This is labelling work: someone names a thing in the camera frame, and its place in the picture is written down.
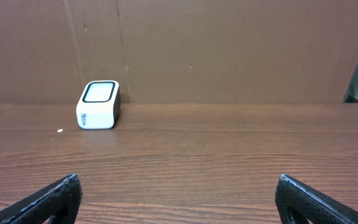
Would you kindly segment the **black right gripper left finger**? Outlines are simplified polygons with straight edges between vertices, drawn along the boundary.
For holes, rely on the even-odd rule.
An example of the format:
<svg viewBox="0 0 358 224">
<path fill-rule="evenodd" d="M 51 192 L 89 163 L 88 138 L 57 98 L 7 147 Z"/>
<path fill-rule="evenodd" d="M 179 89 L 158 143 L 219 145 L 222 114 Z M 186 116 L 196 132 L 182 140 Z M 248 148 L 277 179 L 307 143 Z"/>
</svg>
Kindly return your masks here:
<svg viewBox="0 0 358 224">
<path fill-rule="evenodd" d="M 0 223 L 74 223 L 81 199 L 79 177 L 72 173 L 0 210 Z"/>
</svg>

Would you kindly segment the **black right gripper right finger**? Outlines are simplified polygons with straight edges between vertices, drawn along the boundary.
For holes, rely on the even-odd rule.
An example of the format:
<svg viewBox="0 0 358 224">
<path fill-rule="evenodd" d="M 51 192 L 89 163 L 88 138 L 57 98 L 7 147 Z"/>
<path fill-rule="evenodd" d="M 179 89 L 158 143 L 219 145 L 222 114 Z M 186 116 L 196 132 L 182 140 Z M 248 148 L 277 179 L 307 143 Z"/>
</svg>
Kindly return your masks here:
<svg viewBox="0 0 358 224">
<path fill-rule="evenodd" d="M 358 223 L 358 212 L 290 175 L 282 174 L 275 191 L 282 223 Z"/>
</svg>

